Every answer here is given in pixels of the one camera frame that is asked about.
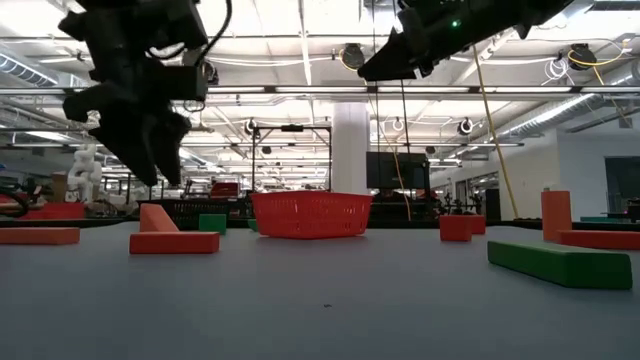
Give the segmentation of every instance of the table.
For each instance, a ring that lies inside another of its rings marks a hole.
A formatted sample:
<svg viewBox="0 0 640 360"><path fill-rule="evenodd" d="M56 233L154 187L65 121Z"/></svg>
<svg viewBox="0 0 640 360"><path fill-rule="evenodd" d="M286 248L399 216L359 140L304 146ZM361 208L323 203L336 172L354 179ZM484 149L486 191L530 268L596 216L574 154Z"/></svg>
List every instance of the table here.
<svg viewBox="0 0 640 360"><path fill-rule="evenodd" d="M130 256L137 223L0 247L0 359L638 359L639 286L576 290L438 230L330 241L229 230L221 252ZM631 253L636 281L640 253Z"/></svg>

